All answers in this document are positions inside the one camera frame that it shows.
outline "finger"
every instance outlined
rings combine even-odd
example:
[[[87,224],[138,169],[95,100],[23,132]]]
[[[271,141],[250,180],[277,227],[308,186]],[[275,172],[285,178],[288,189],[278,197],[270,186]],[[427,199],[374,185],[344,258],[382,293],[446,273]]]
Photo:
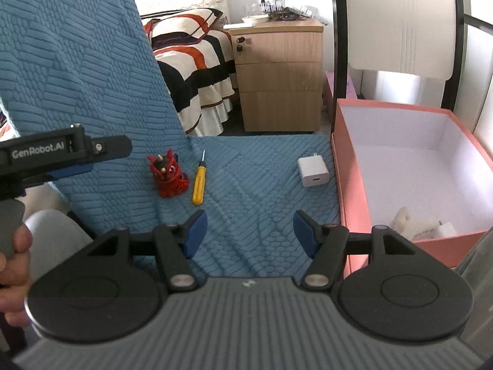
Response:
[[[26,311],[5,313],[5,320],[12,327],[27,327],[31,321]]]
[[[3,253],[0,253],[0,271],[4,271],[6,265],[7,265],[7,258]]]
[[[26,298],[29,286],[26,284],[0,289],[0,312],[9,313],[24,310],[24,299]]]
[[[5,286],[21,286],[29,279],[29,264],[31,256],[29,252],[16,253],[7,261],[5,269],[0,271],[0,284]]]
[[[14,233],[12,239],[14,249],[17,253],[27,252],[33,244],[33,235],[25,224],[22,224]]]

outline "person's leg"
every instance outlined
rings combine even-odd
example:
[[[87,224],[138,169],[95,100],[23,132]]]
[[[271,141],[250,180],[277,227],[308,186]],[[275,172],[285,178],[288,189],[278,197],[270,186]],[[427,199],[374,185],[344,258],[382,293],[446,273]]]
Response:
[[[34,213],[26,220],[26,226],[33,234],[33,280],[37,280],[93,241],[74,221],[56,210]]]
[[[474,307],[460,339],[488,358],[493,355],[493,228],[455,269],[472,288]]]

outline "screwdriver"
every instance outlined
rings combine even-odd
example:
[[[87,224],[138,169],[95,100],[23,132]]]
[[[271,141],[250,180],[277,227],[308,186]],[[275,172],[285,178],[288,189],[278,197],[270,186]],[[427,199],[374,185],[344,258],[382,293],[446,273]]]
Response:
[[[202,153],[202,160],[197,167],[197,175],[195,176],[195,185],[193,186],[192,203],[194,205],[201,205],[204,201],[204,189],[206,186],[206,162],[204,158],[206,151]]]

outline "red dragon toy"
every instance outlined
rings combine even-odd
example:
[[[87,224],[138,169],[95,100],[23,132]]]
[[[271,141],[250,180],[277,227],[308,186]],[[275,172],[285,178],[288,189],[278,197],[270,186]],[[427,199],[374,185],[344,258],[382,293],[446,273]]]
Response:
[[[181,172],[178,156],[168,150],[166,157],[160,154],[157,157],[147,157],[151,163],[150,169],[154,183],[158,187],[159,196],[173,197],[188,190],[188,175]]]

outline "pink box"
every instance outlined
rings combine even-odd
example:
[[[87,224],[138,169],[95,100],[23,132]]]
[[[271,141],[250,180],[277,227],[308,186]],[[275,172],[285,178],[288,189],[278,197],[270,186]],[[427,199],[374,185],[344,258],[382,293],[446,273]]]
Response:
[[[326,71],[324,77],[324,105],[327,108],[327,112],[332,112],[332,100],[334,96],[334,73]],[[346,89],[346,98],[357,99],[356,89],[352,83],[351,76],[348,73],[348,82]]]
[[[389,225],[401,207],[433,215],[460,236],[416,244],[455,267],[493,226],[493,161],[449,110],[340,99],[331,142],[350,231]],[[366,260],[350,256],[344,273]]]

